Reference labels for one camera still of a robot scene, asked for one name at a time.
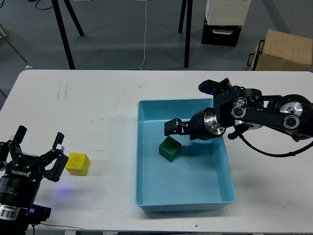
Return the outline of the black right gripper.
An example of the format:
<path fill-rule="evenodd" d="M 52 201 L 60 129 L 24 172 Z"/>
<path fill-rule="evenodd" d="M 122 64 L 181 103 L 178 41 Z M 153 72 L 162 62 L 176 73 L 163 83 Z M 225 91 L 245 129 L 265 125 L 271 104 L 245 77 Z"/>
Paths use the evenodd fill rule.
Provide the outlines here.
<path fill-rule="evenodd" d="M 164 135 L 189 135 L 191 141 L 207 141 L 221 137 L 226 131 L 218 124 L 213 108 L 206 108 L 195 113 L 189 121 L 174 118 L 164 123 Z"/>

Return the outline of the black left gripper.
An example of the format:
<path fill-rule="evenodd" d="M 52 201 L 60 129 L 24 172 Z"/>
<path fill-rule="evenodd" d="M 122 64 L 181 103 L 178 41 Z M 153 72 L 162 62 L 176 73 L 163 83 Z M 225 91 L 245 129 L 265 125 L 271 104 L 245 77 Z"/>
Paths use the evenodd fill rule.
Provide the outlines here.
<path fill-rule="evenodd" d="M 0 203 L 21 209 L 32 207 L 41 179 L 59 181 L 68 162 L 63 133 L 57 133 L 52 149 L 40 157 L 38 165 L 38 156 L 22 153 L 20 144 L 26 132 L 27 128 L 20 125 L 12 140 L 0 142 L 0 168 L 5 169 L 0 179 Z M 7 163 L 9 154 L 12 161 Z"/>

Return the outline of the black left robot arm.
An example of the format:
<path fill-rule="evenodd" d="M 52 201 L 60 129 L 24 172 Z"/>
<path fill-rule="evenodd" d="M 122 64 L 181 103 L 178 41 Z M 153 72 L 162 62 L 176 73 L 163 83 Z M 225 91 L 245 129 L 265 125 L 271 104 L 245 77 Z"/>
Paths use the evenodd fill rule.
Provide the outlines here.
<path fill-rule="evenodd" d="M 13 139 L 0 143 L 0 233 L 23 235 L 28 226 L 46 221 L 51 208 L 35 205 L 41 180 L 57 182 L 65 169 L 64 135 L 57 133 L 52 149 L 43 155 L 23 153 L 20 147 L 27 128 L 19 126 Z"/>

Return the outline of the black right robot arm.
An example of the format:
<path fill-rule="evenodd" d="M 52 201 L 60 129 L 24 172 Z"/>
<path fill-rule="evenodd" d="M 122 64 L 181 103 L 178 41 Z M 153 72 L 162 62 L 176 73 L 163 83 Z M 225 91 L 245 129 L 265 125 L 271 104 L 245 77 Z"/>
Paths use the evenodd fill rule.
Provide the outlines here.
<path fill-rule="evenodd" d="M 262 95 L 258 89 L 206 80 L 199 91 L 213 96 L 213 107 L 195 113 L 189 121 L 174 118 L 164 124 L 164 134 L 188 135 L 190 140 L 222 136 L 228 127 L 233 140 L 249 129 L 268 127 L 291 136 L 294 141 L 313 136 L 313 104 L 297 94 Z"/>

